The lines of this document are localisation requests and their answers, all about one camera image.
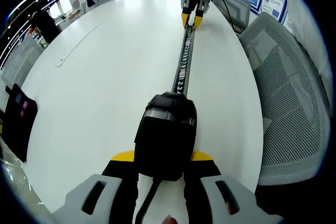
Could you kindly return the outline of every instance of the window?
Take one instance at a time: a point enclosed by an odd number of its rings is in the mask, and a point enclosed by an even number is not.
[[[70,0],[59,0],[61,3],[62,9],[64,13],[67,13],[72,10],[72,6],[70,4]]]
[[[50,14],[52,18],[57,18],[59,15],[61,15],[61,12],[58,9],[57,3],[54,3],[50,8]]]

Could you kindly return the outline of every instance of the black cable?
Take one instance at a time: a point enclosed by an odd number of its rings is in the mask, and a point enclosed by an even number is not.
[[[155,196],[155,193],[158,190],[158,187],[161,182],[162,182],[162,179],[155,179],[155,178],[153,179],[153,184],[151,186],[151,189],[149,190],[145,201],[143,202],[138,214],[136,215],[135,224],[142,224],[143,217],[145,217],[148,207],[151,204]]]
[[[230,22],[231,22],[232,29],[233,29],[234,32],[236,32],[235,29],[233,28],[233,22],[232,22],[232,19],[231,19],[231,15],[230,15],[230,12],[229,12],[229,8],[227,8],[227,5],[226,5],[226,3],[225,3],[225,0],[223,0],[223,2],[224,2],[224,5],[225,5],[225,7],[226,7],[226,9],[227,9],[227,13],[229,14],[229,18],[230,18]]]

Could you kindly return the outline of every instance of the white table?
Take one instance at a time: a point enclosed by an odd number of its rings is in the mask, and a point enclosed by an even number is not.
[[[171,90],[184,35],[181,11],[180,0],[105,3],[65,29],[33,66],[23,90],[39,110],[23,168],[50,211],[101,174],[111,157],[134,149],[145,106]],[[195,34],[187,96],[198,114],[195,149],[254,191],[263,152],[258,90],[237,36],[212,3]],[[135,213],[151,184],[140,176]],[[183,188],[182,179],[163,182],[144,223],[168,214],[187,223]]]

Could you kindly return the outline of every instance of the wall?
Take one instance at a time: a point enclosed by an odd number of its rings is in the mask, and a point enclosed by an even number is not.
[[[6,84],[1,80],[1,75],[2,70],[0,70],[0,109],[5,112],[9,95],[5,91]]]
[[[249,18],[249,21],[248,21],[248,25],[250,25],[257,17],[258,17],[257,14],[250,11],[250,18]]]

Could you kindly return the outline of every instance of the mesh chair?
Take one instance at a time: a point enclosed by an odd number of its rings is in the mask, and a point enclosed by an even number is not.
[[[223,0],[212,1],[220,10],[220,12],[225,16],[227,21],[231,23]],[[225,0],[225,3],[229,9],[235,32],[241,34],[248,26],[251,3],[247,0]]]
[[[300,182],[316,175],[330,135],[328,101],[307,52],[266,13],[239,36],[261,101],[264,152],[260,185]]]

